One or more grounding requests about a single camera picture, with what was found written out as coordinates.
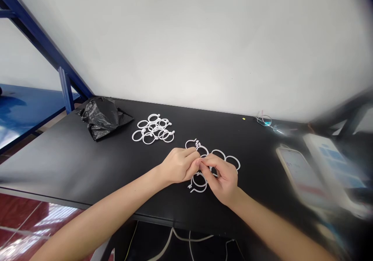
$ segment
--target blue metal shelf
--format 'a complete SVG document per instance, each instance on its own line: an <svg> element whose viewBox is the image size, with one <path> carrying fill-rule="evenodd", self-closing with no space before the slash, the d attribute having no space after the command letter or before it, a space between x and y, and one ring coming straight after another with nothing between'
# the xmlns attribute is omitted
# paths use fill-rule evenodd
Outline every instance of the blue metal shelf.
<svg viewBox="0 0 373 261"><path fill-rule="evenodd" d="M65 110L62 92L0 84L0 154ZM72 94L76 101L80 96Z"/></svg>

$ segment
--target cable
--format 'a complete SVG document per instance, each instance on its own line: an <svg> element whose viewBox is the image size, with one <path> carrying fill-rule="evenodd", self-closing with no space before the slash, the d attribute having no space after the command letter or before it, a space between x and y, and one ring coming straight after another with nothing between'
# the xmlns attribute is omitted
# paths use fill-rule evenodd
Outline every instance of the cable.
<svg viewBox="0 0 373 261"><path fill-rule="evenodd" d="M209 238L212 238L214 235L209 235L209 236L207 236L207 237L204 237L204 238L200 238L200 239L198 239L198 240L194 240L194 239L185 239L185 238L181 238L177 233L176 233L176 231L175 231L175 229L172 227L172 229L171 229L173 232L174 232L174 234L175 234L175 236L176 236L176 238L178 238L179 240L182 240L182 241L185 241L185 242L201 242L201 241L204 241L204 240L207 240L207 239L209 239Z"/></svg>
<svg viewBox="0 0 373 261"><path fill-rule="evenodd" d="M190 232L191 231L189 231L189 249L190 249L190 256L192 257L192 261L194 261L193 253L192 253L192 244L190 243Z"/></svg>
<svg viewBox="0 0 373 261"><path fill-rule="evenodd" d="M234 240L229 240L229 241L227 241L227 242L225 243L225 252L227 253L227 254L225 255L225 261L228 260L228 248L227 248L227 245L228 245L229 242L232 242L232 241L234 241Z"/></svg>
<svg viewBox="0 0 373 261"><path fill-rule="evenodd" d="M240 253L241 253L241 256L242 256L242 258L244 259L244 261L246 261L246 259L245 259L244 255L242 254L242 251L241 251L241 249L240 249L240 247L239 247L239 245L238 245L238 242L237 242L237 240L236 240L236 244L237 244L238 250L239 250L239 251L240 251Z"/></svg>
<svg viewBox="0 0 373 261"><path fill-rule="evenodd" d="M164 248L162 249L162 251L160 253L158 253L156 256L154 256L153 258L149 259L148 261L157 261L159 258L162 257L162 255L165 253L166 249L168 248L168 245L170 244L170 240L171 240L171 237L172 237L172 230L173 230L173 228L170 231L170 235L168 237L167 243L164 246Z"/></svg>
<svg viewBox="0 0 373 261"><path fill-rule="evenodd" d="M133 231L133 235L132 235L131 241L130 241L130 243L129 243L128 250L127 250L127 254L125 255L125 259L124 259L124 261L127 260L128 253L129 253L129 249L130 249L130 247L131 247L132 240L133 240L133 237L135 236L135 232L136 232L136 229L137 229L137 224L139 224L139 221L138 221L138 220L137 220L137 223L136 223L135 230Z"/></svg>

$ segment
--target hand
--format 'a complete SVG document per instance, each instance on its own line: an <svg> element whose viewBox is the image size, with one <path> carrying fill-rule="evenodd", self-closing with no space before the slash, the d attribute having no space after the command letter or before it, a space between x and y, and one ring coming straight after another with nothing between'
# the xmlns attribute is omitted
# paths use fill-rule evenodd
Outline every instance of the hand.
<svg viewBox="0 0 373 261"><path fill-rule="evenodd" d="M200 154L195 147L174 148L158 166L160 176L166 180L167 184L190 180L198 171L200 161Z"/></svg>
<svg viewBox="0 0 373 261"><path fill-rule="evenodd" d="M211 173L209 166L215 167L217 178ZM209 183L212 192L222 204L230 207L235 203L238 197L238 176L234 165L214 154L208 154L202 158L199 169Z"/></svg>

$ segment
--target smartphone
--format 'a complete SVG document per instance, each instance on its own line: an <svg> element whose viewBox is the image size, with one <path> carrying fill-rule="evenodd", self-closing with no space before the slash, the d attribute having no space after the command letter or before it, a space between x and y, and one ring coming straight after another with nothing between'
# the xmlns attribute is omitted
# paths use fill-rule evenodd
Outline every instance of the smartphone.
<svg viewBox="0 0 373 261"><path fill-rule="evenodd" d="M329 191L301 152L279 147L276 149L276 153L301 203L310 208L334 209L335 204L331 200Z"/></svg>

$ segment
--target floor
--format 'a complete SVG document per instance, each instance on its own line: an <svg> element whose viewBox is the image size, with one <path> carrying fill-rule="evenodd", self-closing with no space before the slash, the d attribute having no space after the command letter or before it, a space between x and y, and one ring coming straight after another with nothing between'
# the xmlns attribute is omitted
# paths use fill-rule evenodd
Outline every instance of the floor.
<svg viewBox="0 0 373 261"><path fill-rule="evenodd" d="M40 131L48 130L64 116L66 113L61 113ZM35 138L30 135L0 155L0 164ZM30 260L51 236L82 212L77 208L0 194L0 260ZM92 254L84 261L90 261L91 257ZM114 261L113 252L109 260Z"/></svg>

